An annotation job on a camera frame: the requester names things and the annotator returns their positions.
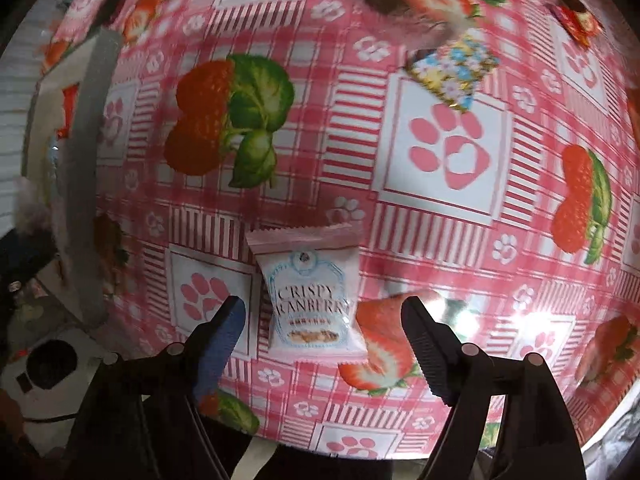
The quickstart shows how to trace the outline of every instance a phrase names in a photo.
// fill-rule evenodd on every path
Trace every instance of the paw print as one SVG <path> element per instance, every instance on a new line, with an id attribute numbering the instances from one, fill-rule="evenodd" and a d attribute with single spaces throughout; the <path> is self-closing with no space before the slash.
<path id="1" fill-rule="evenodd" d="M 315 404 L 309 404 L 308 402 L 296 402 L 293 407 L 296 409 L 296 413 L 300 416 L 311 417 L 318 414 L 318 407 Z"/>
<path id="2" fill-rule="evenodd" d="M 71 6 L 69 7 L 69 11 L 71 12 L 80 12 L 87 8 L 91 0 L 73 0 Z"/>
<path id="3" fill-rule="evenodd" d="M 135 191 L 138 188 L 138 170 L 129 170 L 124 176 L 124 186 L 129 191 Z"/>
<path id="4" fill-rule="evenodd" d="M 171 333 L 167 330 L 165 326 L 156 325 L 156 335 L 158 336 L 158 339 L 162 341 L 165 345 L 168 345 L 169 343 L 174 342 L 174 337 L 171 335 Z"/>
<path id="5" fill-rule="evenodd" d="M 591 63 L 586 54 L 578 50 L 573 43 L 563 43 L 562 48 L 564 48 L 566 62 L 571 69 L 582 76 L 588 88 L 594 88 L 598 83 L 598 78 L 593 68 L 591 68 Z"/>
<path id="6" fill-rule="evenodd" d="M 503 234 L 494 242 L 492 257 L 503 265 L 511 263 L 518 254 L 516 244 L 517 240 L 514 235 Z"/>
<path id="7" fill-rule="evenodd" d="M 606 283 L 607 286 L 612 286 L 615 282 L 616 282 L 616 269 L 615 268 L 611 268 L 609 269 L 609 272 L 607 272 L 607 278 L 606 278 Z"/>
<path id="8" fill-rule="evenodd" d="M 358 209 L 358 201 L 354 198 L 347 200 L 343 196 L 336 197 L 334 207 L 326 212 L 328 221 L 332 224 L 349 222 L 351 220 L 362 220 L 365 213 L 362 209 Z"/>
<path id="9" fill-rule="evenodd" d="M 341 453 L 347 456 L 361 456 L 363 458 L 376 458 L 378 454 L 373 451 L 376 442 L 372 438 L 361 438 L 358 440 L 354 436 L 344 436 L 340 442 L 327 442 L 329 451 Z"/>
<path id="10" fill-rule="evenodd" d="M 443 103 L 433 105 L 431 115 L 435 124 L 425 118 L 415 118 L 409 122 L 409 131 L 418 141 L 433 146 L 435 151 L 412 146 L 409 159 L 425 173 L 444 171 L 444 180 L 451 189 L 465 189 L 489 168 L 491 162 L 487 150 L 475 142 L 484 135 L 482 125 L 473 112 L 461 114 Z M 463 135 L 448 135 L 441 142 L 443 132 L 450 133 L 457 128 L 462 128 Z"/>
<path id="11" fill-rule="evenodd" d="M 164 233 L 164 219 L 155 213 L 149 213 L 146 215 L 146 228 L 153 238 L 158 238 Z"/>
<path id="12" fill-rule="evenodd" d="M 412 426 L 416 430 L 428 430 L 435 422 L 435 419 L 431 415 L 419 416 L 413 421 Z"/>
<path id="13" fill-rule="evenodd" d="M 311 17 L 314 20 L 325 20 L 326 22 L 334 22 L 344 15 L 344 7 L 342 2 L 334 0 L 332 2 L 324 0 L 311 9 Z"/>
<path id="14" fill-rule="evenodd" d="M 515 310 L 525 310 L 532 302 L 535 291 L 529 285 L 521 285 L 513 295 Z"/>
<path id="15" fill-rule="evenodd" d="M 542 70 L 542 75 L 540 76 L 540 79 L 542 80 L 542 84 L 552 94 L 562 93 L 562 90 L 560 88 L 560 82 L 558 81 L 558 77 L 556 76 L 556 74 L 554 74 L 550 70 L 544 68 Z"/>
<path id="16" fill-rule="evenodd" d="M 284 380 L 277 370 L 271 370 L 270 368 L 264 368 L 258 370 L 258 379 L 263 383 L 269 383 L 270 386 L 278 387 L 284 384 Z"/>
<path id="17" fill-rule="evenodd" d="M 379 63 L 385 57 L 391 56 L 391 45 L 386 41 L 378 41 L 373 36 L 365 36 L 353 44 L 356 55 L 362 61 L 374 61 Z"/>
<path id="18" fill-rule="evenodd" d="M 527 114 L 536 111 L 536 98 L 533 97 L 531 90 L 524 86 L 513 86 L 513 98 L 518 102 L 518 108 L 524 110 Z"/>
<path id="19" fill-rule="evenodd" d="M 631 242 L 633 254 L 640 253 L 640 224 L 634 225 L 634 240 Z"/>
<path id="20" fill-rule="evenodd" d="M 217 278 L 209 281 L 199 272 L 191 275 L 191 283 L 183 283 L 180 291 L 186 300 L 182 308 L 191 319 L 210 321 L 222 302 L 229 296 L 225 282 Z"/>
<path id="21" fill-rule="evenodd" d="M 187 20 L 187 23 L 185 23 L 182 26 L 182 32 L 184 33 L 185 36 L 190 36 L 194 32 L 198 32 L 202 30 L 202 27 L 204 27 L 204 23 L 205 23 L 204 16 L 201 16 L 200 14 L 191 16 Z"/>
<path id="22" fill-rule="evenodd" d="M 533 342 L 533 346 L 524 345 L 520 350 L 520 357 L 524 357 L 530 352 L 537 352 L 542 355 L 543 358 L 548 360 L 554 353 L 553 349 L 550 346 L 556 341 L 555 332 L 541 332 L 536 336 L 535 341 Z"/>
<path id="23" fill-rule="evenodd" d="M 104 143 L 108 147 L 113 146 L 124 123 L 121 117 L 123 108 L 124 104 L 121 98 L 117 101 L 110 101 L 105 106 L 102 128 L 98 132 L 98 142 Z"/>

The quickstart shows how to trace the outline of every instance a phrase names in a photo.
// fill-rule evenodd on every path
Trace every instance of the flower print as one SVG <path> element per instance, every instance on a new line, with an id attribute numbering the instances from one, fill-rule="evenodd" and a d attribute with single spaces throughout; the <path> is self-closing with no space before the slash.
<path id="1" fill-rule="evenodd" d="M 466 54 L 462 51 L 460 47 L 452 48 L 451 53 L 449 54 L 449 57 L 457 62 L 462 62 L 467 58 Z"/>
<path id="2" fill-rule="evenodd" d="M 473 79 L 473 76 L 471 75 L 471 71 L 466 66 L 459 66 L 458 79 L 462 79 L 462 81 L 471 81 Z"/>
<path id="3" fill-rule="evenodd" d="M 451 58 L 445 57 L 440 61 L 440 70 L 442 70 L 445 75 L 453 76 L 456 75 L 458 66 Z"/>
<path id="4" fill-rule="evenodd" d="M 437 89 L 439 89 L 442 85 L 443 78 L 444 74 L 437 68 L 428 69 L 427 73 L 424 76 L 425 81 Z"/>
<path id="5" fill-rule="evenodd" d="M 556 74 L 551 72 L 549 69 L 544 68 L 542 70 L 542 74 L 540 75 L 540 79 L 542 80 L 542 84 L 549 90 L 552 94 L 561 93 L 560 82 L 556 77 Z"/>
<path id="6" fill-rule="evenodd" d="M 518 102 L 518 108 L 526 113 L 532 114 L 536 110 L 536 98 L 528 88 L 514 85 L 513 98 Z"/>
<path id="7" fill-rule="evenodd" d="M 466 60 L 466 66 L 468 66 L 469 70 L 472 70 L 473 72 L 478 72 L 480 70 L 480 62 L 473 56 Z"/>
<path id="8" fill-rule="evenodd" d="M 305 401 L 296 402 L 293 407 L 300 416 L 312 417 L 319 413 L 318 407 L 315 404 L 309 404 Z"/>
<path id="9" fill-rule="evenodd" d="M 258 370 L 258 379 L 263 383 L 269 383 L 270 386 L 282 386 L 284 384 L 284 380 L 280 375 L 280 372 L 277 370 L 271 370 L 270 368 L 264 368 L 263 370 Z"/>
<path id="10" fill-rule="evenodd" d="M 146 227 L 148 228 L 150 235 L 154 238 L 158 238 L 162 233 L 164 233 L 164 219 L 151 212 L 146 215 Z"/>
<path id="11" fill-rule="evenodd" d="M 460 86 L 453 79 L 447 79 L 442 83 L 442 93 L 444 97 L 452 101 L 456 101 L 460 96 Z"/>

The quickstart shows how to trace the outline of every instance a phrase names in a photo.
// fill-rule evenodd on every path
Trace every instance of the candy wrapper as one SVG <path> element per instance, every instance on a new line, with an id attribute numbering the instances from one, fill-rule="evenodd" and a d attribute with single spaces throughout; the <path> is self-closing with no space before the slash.
<path id="1" fill-rule="evenodd" d="M 359 228 L 350 224 L 247 234 L 273 305 L 272 357 L 334 364 L 367 359 L 354 323 L 359 239 Z"/>
<path id="2" fill-rule="evenodd" d="M 406 70 L 444 103 L 466 112 L 478 85 L 498 63 L 484 44 L 465 34 L 452 45 L 418 51 Z"/>

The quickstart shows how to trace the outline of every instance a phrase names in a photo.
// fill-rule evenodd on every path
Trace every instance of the pink checkered tablecloth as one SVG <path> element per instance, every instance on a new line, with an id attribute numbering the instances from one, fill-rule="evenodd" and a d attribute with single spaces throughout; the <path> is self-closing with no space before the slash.
<path id="1" fill-rule="evenodd" d="M 65 20 L 59 36 L 82 39 L 89 18 L 74 16 L 91 15 L 87 1 L 74 2 L 76 25 Z M 126 32 L 140 1 L 125 0 L 112 27 Z M 250 410 L 258 435 L 320 453 L 428 456 L 448 408 L 423 378 L 397 378 L 374 395 L 337 367 L 270 358 L 270 303 L 244 234 L 359 221 L 361 299 L 431 289 L 446 298 L 453 328 L 489 354 L 540 352 L 584 443 L 638 370 L 639 152 L 620 44 L 603 36 L 578 50 L 550 1 L 481 3 L 478 36 L 500 67 L 462 116 L 409 79 L 402 44 L 376 37 L 359 0 L 165 0 L 120 54 L 98 149 L 98 209 L 121 225 L 129 253 L 113 316 L 153 353 L 235 294 L 248 317 L 220 387 Z M 621 18 L 601 1 L 587 0 L 611 31 Z M 178 81 L 229 53 L 269 57 L 294 88 L 273 134 L 271 186 L 230 187 L 233 157 L 204 176 L 164 160 L 182 115 Z M 588 242 L 564 252 L 551 234 L 570 194 L 561 154 L 573 145 L 591 150 L 610 185 L 590 264 Z M 437 160 L 432 171 L 412 155 L 425 152 Z M 598 369 L 586 362 L 590 380 L 580 381 L 596 329 L 613 325 L 626 331 L 616 358 Z M 501 409 L 497 398 L 490 421 Z"/>

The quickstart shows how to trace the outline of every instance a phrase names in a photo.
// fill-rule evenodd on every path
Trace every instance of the table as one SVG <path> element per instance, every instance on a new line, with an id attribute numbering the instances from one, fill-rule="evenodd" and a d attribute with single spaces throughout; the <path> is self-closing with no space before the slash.
<path id="1" fill-rule="evenodd" d="M 56 40 L 84 37 L 100 1 L 75 0 Z M 602 37 L 579 51 L 549 1 L 479 2 L 478 35 L 500 67 L 461 116 L 404 74 L 402 45 L 367 27 L 358 0 L 124 0 L 111 27 L 129 44 L 97 161 L 98 212 L 120 224 L 129 253 L 113 316 L 153 353 L 235 294 L 250 306 L 246 327 L 207 410 L 315 452 L 428 456 L 448 409 L 414 368 L 363 388 L 336 367 L 269 355 L 268 295 L 244 234 L 361 222 L 362 300 L 432 290 L 440 319 L 489 354 L 541 353 L 584 443 L 637 375 L 639 158 L 620 44 Z M 586 1 L 614 30 L 619 13 Z M 197 105 L 177 102 L 177 83 L 230 53 L 269 57 L 292 83 L 286 120 L 269 119 L 275 166 L 243 159 L 234 176 L 228 156 L 185 176 L 164 158 Z M 190 142 L 172 166 L 208 164 Z M 436 164 L 419 169 L 412 153 L 427 152 Z M 597 212 L 584 205 L 593 196 Z M 571 225 L 590 215 L 596 241 L 575 247 Z M 489 420 L 501 409 L 494 399 Z"/>

